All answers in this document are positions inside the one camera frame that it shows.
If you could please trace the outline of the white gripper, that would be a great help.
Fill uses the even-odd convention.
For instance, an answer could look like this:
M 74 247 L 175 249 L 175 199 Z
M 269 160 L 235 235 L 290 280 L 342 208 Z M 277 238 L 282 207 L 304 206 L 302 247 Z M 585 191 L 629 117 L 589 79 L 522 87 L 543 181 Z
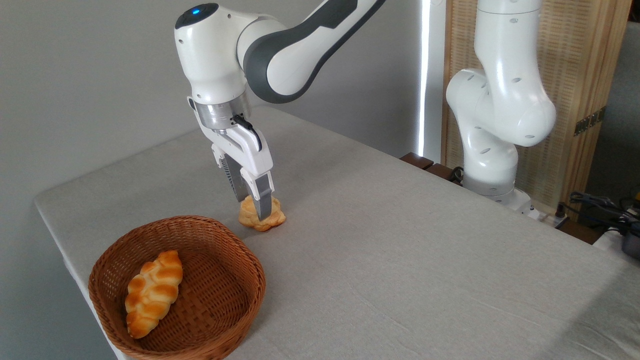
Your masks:
M 262 132 L 237 123 L 227 129 L 210 129 L 201 121 L 198 124 L 212 143 L 215 162 L 224 170 L 237 202 L 250 196 L 258 220 L 267 219 L 272 214 L 274 182 L 270 170 L 274 161 Z

